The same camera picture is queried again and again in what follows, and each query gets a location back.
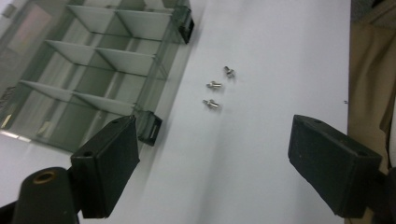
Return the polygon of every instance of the clear plastic organizer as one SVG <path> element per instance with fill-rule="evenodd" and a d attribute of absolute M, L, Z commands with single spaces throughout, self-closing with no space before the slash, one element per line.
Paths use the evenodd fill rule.
<path fill-rule="evenodd" d="M 68 151 L 155 111 L 191 34 L 186 0 L 33 0 L 17 14 L 0 40 L 1 130 Z"/>

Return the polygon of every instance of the brown fabric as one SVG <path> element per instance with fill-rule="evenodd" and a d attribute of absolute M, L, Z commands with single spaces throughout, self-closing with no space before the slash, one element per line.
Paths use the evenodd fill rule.
<path fill-rule="evenodd" d="M 383 157 L 380 171 L 388 172 L 387 142 L 396 92 L 396 4 L 385 1 L 351 25 L 348 135 Z M 371 224 L 367 209 L 347 224 Z"/>

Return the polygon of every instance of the metal screw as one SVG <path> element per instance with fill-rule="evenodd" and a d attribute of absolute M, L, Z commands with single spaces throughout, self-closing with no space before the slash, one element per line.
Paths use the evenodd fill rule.
<path fill-rule="evenodd" d="M 215 81 L 211 81 L 210 83 L 206 84 L 206 86 L 210 89 L 219 89 L 221 88 L 221 83 L 217 83 Z"/>
<path fill-rule="evenodd" d="M 235 77 L 235 71 L 233 69 L 229 68 L 228 66 L 225 66 L 224 70 L 227 77 Z"/>
<path fill-rule="evenodd" d="M 214 100 L 203 100 L 202 102 L 204 102 L 204 104 L 206 104 L 211 109 L 216 109 L 220 106 L 219 104 L 216 104 Z"/>

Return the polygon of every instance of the silver bolt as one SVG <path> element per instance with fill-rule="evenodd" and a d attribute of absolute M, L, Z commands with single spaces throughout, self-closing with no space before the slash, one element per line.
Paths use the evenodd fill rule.
<path fill-rule="evenodd" d="M 206 86 L 210 89 L 219 89 L 221 88 L 221 83 L 215 82 L 215 81 L 211 81 L 210 83 L 206 84 Z"/>
<path fill-rule="evenodd" d="M 227 77 L 235 77 L 235 71 L 233 69 L 229 68 L 228 66 L 225 66 L 224 70 Z"/>
<path fill-rule="evenodd" d="M 219 104 L 216 104 L 216 102 L 214 100 L 203 100 L 202 102 L 204 102 L 204 104 L 206 104 L 209 108 L 211 109 L 216 109 L 218 107 L 220 107 Z"/>

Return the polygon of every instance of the table surface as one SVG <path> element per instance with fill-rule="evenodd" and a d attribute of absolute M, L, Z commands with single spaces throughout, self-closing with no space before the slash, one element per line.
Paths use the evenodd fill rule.
<path fill-rule="evenodd" d="M 161 108 L 172 111 L 158 145 L 141 151 L 112 216 L 82 223 L 343 223 L 291 166 L 288 146 L 294 114 L 347 129 L 350 2 L 191 0 L 191 7 L 197 25 L 182 49 L 191 54 L 174 103 L 160 102 L 160 116 L 167 117 Z M 224 87 L 208 89 L 212 80 Z M 221 108 L 207 108 L 208 99 Z M 2 183 L 11 167 L 20 176 L 55 162 L 67 167 L 66 154 L 0 138 Z M 13 186 L 0 193 L 13 195 Z"/>

